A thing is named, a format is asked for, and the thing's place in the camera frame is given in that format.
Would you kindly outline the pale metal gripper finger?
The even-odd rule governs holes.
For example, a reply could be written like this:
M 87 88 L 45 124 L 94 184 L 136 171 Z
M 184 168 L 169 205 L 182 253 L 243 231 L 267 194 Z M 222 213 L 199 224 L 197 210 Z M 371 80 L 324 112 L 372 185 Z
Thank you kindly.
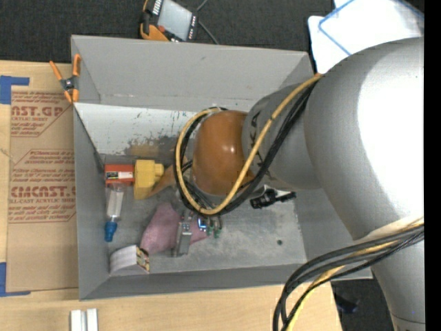
M 172 248 L 172 256 L 179 257 L 188 254 L 191 238 L 191 223 L 180 222 L 176 232 L 175 246 Z

